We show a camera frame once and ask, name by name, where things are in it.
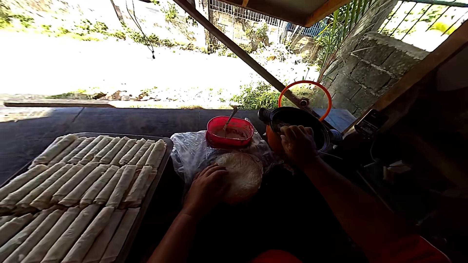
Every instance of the plastic bag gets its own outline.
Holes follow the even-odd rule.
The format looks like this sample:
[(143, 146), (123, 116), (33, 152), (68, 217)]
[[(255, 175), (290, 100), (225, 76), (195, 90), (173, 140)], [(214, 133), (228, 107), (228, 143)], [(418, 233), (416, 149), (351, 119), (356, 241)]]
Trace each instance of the plastic bag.
[(267, 173), (274, 165), (281, 163), (281, 159), (274, 155), (265, 140), (255, 130), (252, 140), (247, 148), (228, 150), (211, 147), (206, 142), (206, 131), (193, 131), (174, 133), (171, 140), (174, 142), (171, 158), (175, 172), (185, 183), (184, 193), (190, 188), (193, 177), (205, 167), (212, 164), (215, 159), (225, 153), (241, 152), (253, 155)]

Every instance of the orange ring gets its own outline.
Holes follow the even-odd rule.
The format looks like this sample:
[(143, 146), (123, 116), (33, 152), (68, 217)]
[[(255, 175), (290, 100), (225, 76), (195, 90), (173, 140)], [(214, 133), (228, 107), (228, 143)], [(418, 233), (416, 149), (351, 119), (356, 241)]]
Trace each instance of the orange ring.
[(311, 80), (300, 80), (300, 81), (296, 81), (296, 82), (293, 82), (291, 84), (289, 84), (288, 86), (286, 86), (283, 91), (281, 91), (281, 94), (279, 95), (279, 98), (278, 98), (278, 107), (281, 107), (281, 98), (283, 98), (283, 95), (285, 94), (285, 92), (292, 86), (296, 85), (296, 84), (301, 84), (301, 83), (309, 83), (309, 84), (314, 84), (316, 86), (318, 86), (319, 88), (321, 88), (325, 94), (327, 95), (327, 98), (328, 98), (328, 108), (327, 108), (327, 111), (325, 112), (325, 114), (320, 117), (319, 121), (322, 121), (324, 120), (328, 114), (330, 113), (330, 110), (331, 110), (331, 96), (330, 96), (330, 93), (328, 92), (328, 90), (320, 83), (317, 83), (315, 81), (311, 81)]

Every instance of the metal tray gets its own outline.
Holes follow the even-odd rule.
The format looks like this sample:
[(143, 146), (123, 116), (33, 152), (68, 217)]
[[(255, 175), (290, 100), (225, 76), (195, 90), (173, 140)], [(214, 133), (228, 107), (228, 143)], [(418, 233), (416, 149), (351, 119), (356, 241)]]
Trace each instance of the metal tray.
[[(112, 136), (112, 137), (123, 137), (127, 136), (130, 139), (149, 139), (149, 140), (155, 140), (158, 141), (159, 139), (162, 139), (166, 144), (166, 152), (164, 153), (164, 156), (162, 158), (161, 164), (158, 167), (158, 172), (156, 174), (156, 177), (154, 178), (153, 182), (151, 183), (151, 186), (148, 189), (148, 192), (146, 193), (145, 198), (143, 199), (140, 207), (140, 211), (138, 212), (138, 216), (135, 219), (132, 228), (130, 229), (130, 232), (127, 235), (127, 238), (125, 240), (125, 243), (120, 250), (120, 253), (117, 256), (117, 259), (114, 261), (116, 263), (123, 263), (127, 259), (128, 253), (130, 252), (130, 249), (132, 248), (133, 240), (135, 239), (138, 229), (140, 228), (140, 224), (143, 221), (143, 217), (145, 216), (146, 210), (148, 209), (148, 206), (151, 202), (151, 199), (153, 198), (153, 194), (156, 191), (156, 187), (158, 186), (159, 180), (161, 179), (162, 172), (164, 171), (164, 168), (166, 167), (166, 164), (169, 159), (169, 155), (172, 151), (172, 148), (174, 147), (174, 143), (171, 141), (171, 139), (166, 138), (166, 137), (154, 137), (154, 136), (142, 136), (142, 135), (129, 135), (129, 134), (116, 134), (116, 133), (97, 133), (97, 132), (80, 132), (80, 133), (74, 133), (78, 137), (96, 137), (98, 135), (107, 135), (107, 136)], [(6, 180), (0, 187), (3, 187), (6, 185), (9, 181), (11, 181), (13, 178), (17, 177), (18, 175), (26, 172), (28, 170), (28, 166), (32, 163), (32, 160), (27, 163), (25, 166), (23, 166), (20, 170), (18, 170), (15, 174), (13, 174), (8, 180)]]

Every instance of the right hand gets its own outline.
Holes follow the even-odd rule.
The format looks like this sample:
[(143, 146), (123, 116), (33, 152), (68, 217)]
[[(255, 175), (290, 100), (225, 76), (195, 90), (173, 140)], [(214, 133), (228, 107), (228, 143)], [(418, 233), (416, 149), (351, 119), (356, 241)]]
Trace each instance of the right hand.
[(314, 132), (310, 127), (281, 127), (281, 144), (289, 157), (300, 168), (306, 167), (318, 158)]

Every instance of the bowl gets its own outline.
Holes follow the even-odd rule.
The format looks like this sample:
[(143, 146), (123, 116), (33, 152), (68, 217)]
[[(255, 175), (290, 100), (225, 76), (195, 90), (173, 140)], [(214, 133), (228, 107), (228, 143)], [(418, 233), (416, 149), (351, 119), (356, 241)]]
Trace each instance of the bowl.
[(224, 131), (223, 127), (228, 119), (228, 116), (217, 116), (211, 119), (206, 125), (206, 140), (215, 148), (245, 148), (254, 135), (253, 125), (244, 119), (232, 118)]

